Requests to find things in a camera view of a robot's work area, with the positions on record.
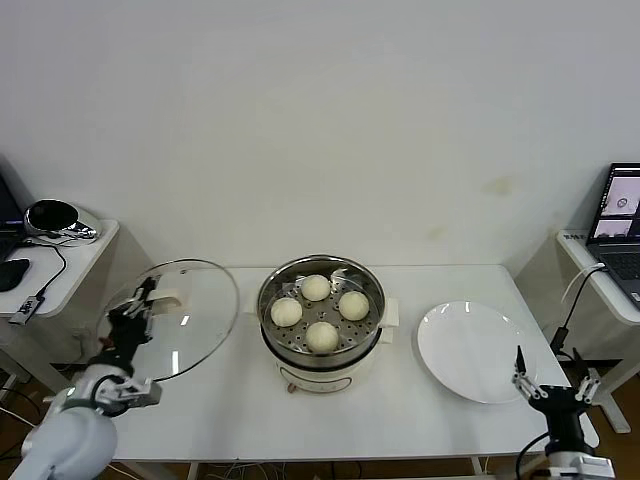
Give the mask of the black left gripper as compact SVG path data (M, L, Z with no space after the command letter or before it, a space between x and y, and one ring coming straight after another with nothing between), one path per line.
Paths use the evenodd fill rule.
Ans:
M153 302L148 298L156 285L156 278L146 278L129 299L109 311L111 330L102 339L102 356L108 364L133 370L138 347L153 339Z

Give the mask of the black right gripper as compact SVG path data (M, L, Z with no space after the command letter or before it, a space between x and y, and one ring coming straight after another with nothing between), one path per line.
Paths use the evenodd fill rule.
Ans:
M581 381L577 390L564 386L540 386L527 374L521 346L517 347L512 384L529 405L542 413L546 419L549 442L546 450L592 450L585 442L580 417L589 408L600 386L601 380L592 373L578 350L572 350Z

